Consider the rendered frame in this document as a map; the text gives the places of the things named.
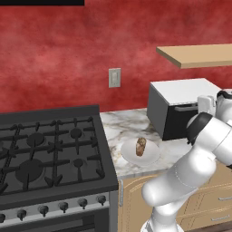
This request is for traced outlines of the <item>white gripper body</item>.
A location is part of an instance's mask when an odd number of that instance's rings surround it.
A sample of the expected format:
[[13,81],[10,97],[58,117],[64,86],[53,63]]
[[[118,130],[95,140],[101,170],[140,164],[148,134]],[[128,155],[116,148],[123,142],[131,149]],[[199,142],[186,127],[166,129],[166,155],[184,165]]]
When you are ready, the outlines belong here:
[[216,100],[213,96],[198,96],[198,112],[206,112],[211,115],[216,114]]

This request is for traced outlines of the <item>white toaster oven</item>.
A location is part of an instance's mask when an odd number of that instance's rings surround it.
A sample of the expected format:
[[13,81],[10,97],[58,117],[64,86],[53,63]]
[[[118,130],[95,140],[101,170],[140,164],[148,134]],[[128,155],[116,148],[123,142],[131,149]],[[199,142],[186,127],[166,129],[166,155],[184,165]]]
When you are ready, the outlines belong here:
[[198,104],[198,96],[216,97],[219,91],[219,87],[205,78],[152,82],[147,116],[162,138],[169,106]]

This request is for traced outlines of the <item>black toaster oven door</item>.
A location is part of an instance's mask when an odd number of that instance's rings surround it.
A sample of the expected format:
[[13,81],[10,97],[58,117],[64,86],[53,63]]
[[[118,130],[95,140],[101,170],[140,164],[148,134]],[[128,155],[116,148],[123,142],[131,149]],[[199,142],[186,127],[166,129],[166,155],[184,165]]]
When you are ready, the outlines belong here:
[[168,107],[167,117],[165,121],[165,127],[162,139],[163,140],[177,140],[186,137],[186,127],[189,120],[198,113],[198,111],[175,111],[175,106],[190,106],[197,105],[192,104],[182,104],[182,105],[172,105]]

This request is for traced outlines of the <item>beige cupboard door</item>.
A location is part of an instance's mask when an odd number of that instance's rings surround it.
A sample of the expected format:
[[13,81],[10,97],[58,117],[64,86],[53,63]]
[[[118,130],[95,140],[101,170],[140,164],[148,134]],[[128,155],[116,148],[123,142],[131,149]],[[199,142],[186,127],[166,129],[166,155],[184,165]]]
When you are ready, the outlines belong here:
[[146,204],[141,189],[157,175],[125,179],[123,181],[122,232],[140,232],[142,225],[149,219],[152,207]]

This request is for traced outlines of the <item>white round plate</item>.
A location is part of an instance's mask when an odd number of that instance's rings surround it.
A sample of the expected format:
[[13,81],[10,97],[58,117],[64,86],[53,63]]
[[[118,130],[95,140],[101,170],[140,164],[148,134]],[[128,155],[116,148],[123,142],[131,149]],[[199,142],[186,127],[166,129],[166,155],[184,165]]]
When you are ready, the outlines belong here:
[[147,140],[146,148],[142,156],[136,155],[136,142],[137,139],[130,139],[123,143],[121,146],[121,155],[128,162],[138,166],[149,166],[160,158],[160,149],[152,141]]

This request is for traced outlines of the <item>brown speckled food piece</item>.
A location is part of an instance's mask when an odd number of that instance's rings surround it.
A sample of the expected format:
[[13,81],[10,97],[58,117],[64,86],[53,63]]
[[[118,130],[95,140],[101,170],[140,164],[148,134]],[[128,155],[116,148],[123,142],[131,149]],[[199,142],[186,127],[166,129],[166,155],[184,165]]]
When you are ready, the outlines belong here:
[[138,138],[136,142],[136,155],[142,156],[146,148],[147,140],[145,138]]

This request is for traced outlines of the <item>beige drawer front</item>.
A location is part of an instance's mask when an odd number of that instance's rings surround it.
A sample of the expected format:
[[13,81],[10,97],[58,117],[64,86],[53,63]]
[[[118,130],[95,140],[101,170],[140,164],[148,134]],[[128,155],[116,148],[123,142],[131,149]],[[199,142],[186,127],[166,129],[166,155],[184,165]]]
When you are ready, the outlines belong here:
[[232,199],[220,201],[218,198],[232,197],[232,184],[218,188],[211,188],[198,193],[194,203],[194,211],[206,211],[216,208],[232,206]]
[[[220,221],[211,221],[211,218],[221,218],[226,215],[230,215],[230,218],[220,220]],[[188,217],[177,218],[178,224],[182,227],[184,231],[213,226],[213,225],[225,223],[231,220],[232,220],[232,208],[224,208],[224,209],[209,211],[209,212],[205,212],[205,213],[201,213],[197,215],[191,215]]]

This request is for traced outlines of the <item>black gas hob range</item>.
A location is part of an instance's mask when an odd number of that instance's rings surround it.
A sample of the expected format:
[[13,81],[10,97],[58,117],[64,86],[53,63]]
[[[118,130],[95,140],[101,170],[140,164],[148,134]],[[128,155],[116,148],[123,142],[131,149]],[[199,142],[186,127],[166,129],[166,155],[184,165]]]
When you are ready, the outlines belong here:
[[[110,232],[117,232],[118,189],[98,106],[0,114],[0,227],[107,208]],[[45,217],[40,206],[49,208]]]

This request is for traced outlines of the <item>black range hood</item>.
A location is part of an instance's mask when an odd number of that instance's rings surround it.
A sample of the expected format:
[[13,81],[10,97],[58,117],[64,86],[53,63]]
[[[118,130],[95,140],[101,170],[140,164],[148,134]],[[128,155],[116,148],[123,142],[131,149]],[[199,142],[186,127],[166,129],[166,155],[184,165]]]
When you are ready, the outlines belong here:
[[85,5],[85,0],[0,0],[0,6],[73,6]]

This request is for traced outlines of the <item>light wooden wall shelf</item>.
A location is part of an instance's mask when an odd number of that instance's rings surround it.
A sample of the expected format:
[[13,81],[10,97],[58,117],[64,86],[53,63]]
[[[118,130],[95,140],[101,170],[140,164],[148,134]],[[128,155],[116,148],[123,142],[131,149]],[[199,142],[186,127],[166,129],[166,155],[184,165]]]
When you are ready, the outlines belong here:
[[180,69],[232,65],[232,43],[157,46],[156,52]]

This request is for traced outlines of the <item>grey wall switch plate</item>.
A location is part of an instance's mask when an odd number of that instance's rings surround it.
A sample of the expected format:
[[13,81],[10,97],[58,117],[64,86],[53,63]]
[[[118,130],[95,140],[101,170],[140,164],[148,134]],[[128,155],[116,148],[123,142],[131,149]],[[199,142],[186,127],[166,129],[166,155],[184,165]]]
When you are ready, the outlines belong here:
[[109,87],[118,88],[121,86],[121,69],[114,68],[109,70]]

